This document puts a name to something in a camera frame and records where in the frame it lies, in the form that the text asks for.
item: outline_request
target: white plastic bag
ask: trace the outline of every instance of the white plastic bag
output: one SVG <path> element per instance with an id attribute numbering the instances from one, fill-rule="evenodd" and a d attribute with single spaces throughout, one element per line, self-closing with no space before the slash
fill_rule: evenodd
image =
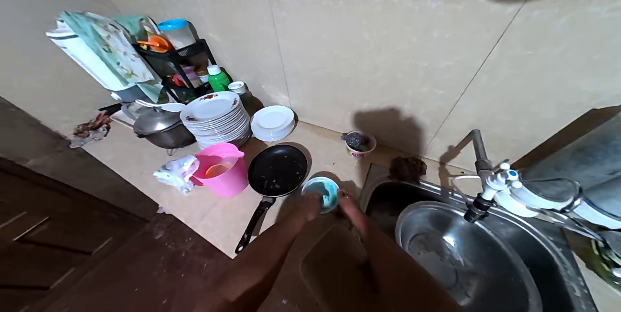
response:
<path id="1" fill-rule="evenodd" d="M 153 173 L 153 176 L 162 183 L 174 186 L 185 196 L 189 195 L 194 188 L 190 176 L 198 169 L 198 159 L 187 156 L 172 160 Z"/>

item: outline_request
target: pink pitcher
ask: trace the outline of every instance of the pink pitcher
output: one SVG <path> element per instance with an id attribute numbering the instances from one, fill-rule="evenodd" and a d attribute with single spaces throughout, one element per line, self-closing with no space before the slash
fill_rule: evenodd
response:
<path id="1" fill-rule="evenodd" d="M 228 142 L 211 145 L 196 155 L 199 166 L 190 180 L 197 186 L 208 187 L 220 197 L 233 197 L 248 186 L 248 169 L 243 156 L 243 152 Z M 216 176 L 206 176 L 208 170 Z"/>

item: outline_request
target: black frying pan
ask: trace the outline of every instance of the black frying pan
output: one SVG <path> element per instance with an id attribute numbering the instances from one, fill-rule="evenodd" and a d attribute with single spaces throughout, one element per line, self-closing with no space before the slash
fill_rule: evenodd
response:
<path id="1" fill-rule="evenodd" d="M 235 248 L 239 253 L 250 243 L 252 231 L 277 197 L 295 191 L 306 178 L 308 161 L 304 153 L 291 145 L 275 145 L 261 151 L 248 167 L 248 182 L 253 190 L 263 196 L 252 214 L 242 239 Z"/>

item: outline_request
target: human hand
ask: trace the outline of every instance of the human hand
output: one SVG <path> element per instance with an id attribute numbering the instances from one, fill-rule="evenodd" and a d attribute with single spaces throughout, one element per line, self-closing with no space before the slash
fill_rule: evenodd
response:
<path id="1" fill-rule="evenodd" d="M 303 216 L 306 221 L 315 219 L 321 212 L 323 197 L 319 192 L 308 192 L 302 196 L 296 207 L 296 214 Z"/>
<path id="2" fill-rule="evenodd" d="M 348 218 L 355 214 L 361 213 L 360 206 L 358 206 L 358 200 L 353 195 L 343 189 L 339 189 L 338 193 L 338 206 L 347 215 Z"/>

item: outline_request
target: pot lid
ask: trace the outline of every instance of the pot lid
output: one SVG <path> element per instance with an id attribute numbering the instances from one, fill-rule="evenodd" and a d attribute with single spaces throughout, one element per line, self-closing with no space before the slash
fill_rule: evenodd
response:
<path id="1" fill-rule="evenodd" d="M 141 114 L 134 123 L 136 134 L 148 135 L 166 130 L 179 123 L 181 117 L 179 112 L 169 112 L 161 108 L 153 108 Z"/>

